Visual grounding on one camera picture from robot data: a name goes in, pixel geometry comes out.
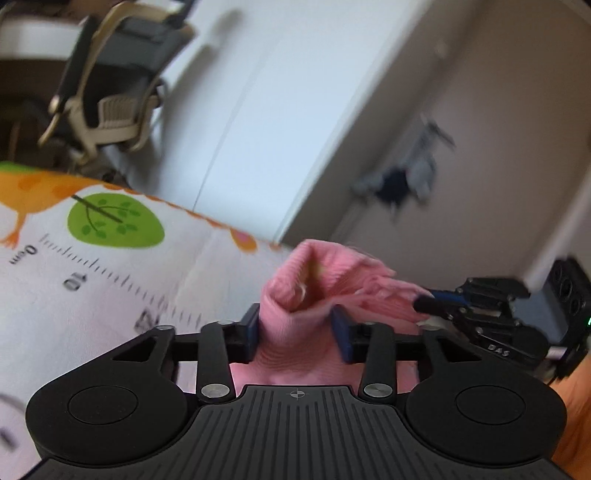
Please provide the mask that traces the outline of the pink ribbed child top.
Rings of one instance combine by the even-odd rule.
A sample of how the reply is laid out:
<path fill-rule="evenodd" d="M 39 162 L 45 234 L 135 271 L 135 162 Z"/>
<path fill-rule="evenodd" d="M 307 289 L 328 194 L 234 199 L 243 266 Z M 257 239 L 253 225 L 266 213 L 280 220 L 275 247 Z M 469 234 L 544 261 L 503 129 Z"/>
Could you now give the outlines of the pink ribbed child top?
<path fill-rule="evenodd" d="M 259 347 L 249 364 L 232 364 L 235 390 L 246 385 L 347 385 L 363 365 L 346 364 L 329 312 L 342 306 L 358 323 L 379 322 L 418 335 L 427 315 L 413 308 L 422 287 L 396 279 L 382 261 L 338 243 L 305 240 L 263 287 Z"/>

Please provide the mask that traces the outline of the grey plush toy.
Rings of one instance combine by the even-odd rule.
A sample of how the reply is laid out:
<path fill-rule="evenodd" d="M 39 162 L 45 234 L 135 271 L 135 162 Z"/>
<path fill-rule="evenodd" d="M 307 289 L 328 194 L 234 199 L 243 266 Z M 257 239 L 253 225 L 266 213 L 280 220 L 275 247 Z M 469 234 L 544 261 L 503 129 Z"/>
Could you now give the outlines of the grey plush toy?
<path fill-rule="evenodd" d="M 428 203 L 438 173 L 434 150 L 440 143 L 450 149 L 456 147 L 453 137 L 435 120 L 423 117 L 422 121 L 417 139 L 402 160 L 388 169 L 365 174 L 352 185 L 356 198 L 366 203 L 377 200 L 389 209 L 392 218 L 409 200 Z"/>

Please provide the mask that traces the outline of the cartoon printed play mat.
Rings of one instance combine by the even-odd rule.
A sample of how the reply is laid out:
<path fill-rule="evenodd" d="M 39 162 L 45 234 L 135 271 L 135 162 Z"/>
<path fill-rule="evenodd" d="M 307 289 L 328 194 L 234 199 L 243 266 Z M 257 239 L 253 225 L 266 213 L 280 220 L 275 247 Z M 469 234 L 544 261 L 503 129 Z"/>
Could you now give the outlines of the cartoon printed play mat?
<path fill-rule="evenodd" d="M 159 325 L 236 321 L 287 258 L 154 197 L 84 177 L 1 166 L 1 475 L 37 462 L 31 396 Z"/>

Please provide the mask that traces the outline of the white wardrobe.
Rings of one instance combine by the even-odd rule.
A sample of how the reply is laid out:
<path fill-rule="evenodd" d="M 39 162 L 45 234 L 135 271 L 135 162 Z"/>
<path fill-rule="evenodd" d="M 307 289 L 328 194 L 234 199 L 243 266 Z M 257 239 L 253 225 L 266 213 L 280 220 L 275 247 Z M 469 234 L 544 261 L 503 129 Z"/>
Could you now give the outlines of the white wardrobe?
<path fill-rule="evenodd" d="M 146 145 L 107 155 L 135 190 L 276 241 L 426 1 L 200 1 Z"/>

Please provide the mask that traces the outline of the beige mesh office chair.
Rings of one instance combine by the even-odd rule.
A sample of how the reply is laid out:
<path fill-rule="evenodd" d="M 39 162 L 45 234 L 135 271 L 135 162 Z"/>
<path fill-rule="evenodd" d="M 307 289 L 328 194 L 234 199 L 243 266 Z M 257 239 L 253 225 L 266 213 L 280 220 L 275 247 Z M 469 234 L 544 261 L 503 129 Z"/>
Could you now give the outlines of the beige mesh office chair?
<path fill-rule="evenodd" d="M 38 145 L 57 140 L 84 165 L 98 150 L 115 145 L 137 151 L 149 137 L 165 68 L 190 43 L 187 17 L 195 3 L 175 11 L 122 1 L 103 19 L 87 17 L 59 86 L 48 106 L 47 128 Z"/>

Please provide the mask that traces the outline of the white desk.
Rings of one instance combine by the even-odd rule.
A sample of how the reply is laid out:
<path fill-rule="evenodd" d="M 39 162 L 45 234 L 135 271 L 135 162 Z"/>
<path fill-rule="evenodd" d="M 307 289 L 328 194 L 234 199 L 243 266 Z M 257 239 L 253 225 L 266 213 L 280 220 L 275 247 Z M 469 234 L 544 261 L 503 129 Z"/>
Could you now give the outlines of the white desk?
<path fill-rule="evenodd" d="M 38 17 L 10 17 L 0 29 L 2 60 L 67 60 L 80 24 Z"/>

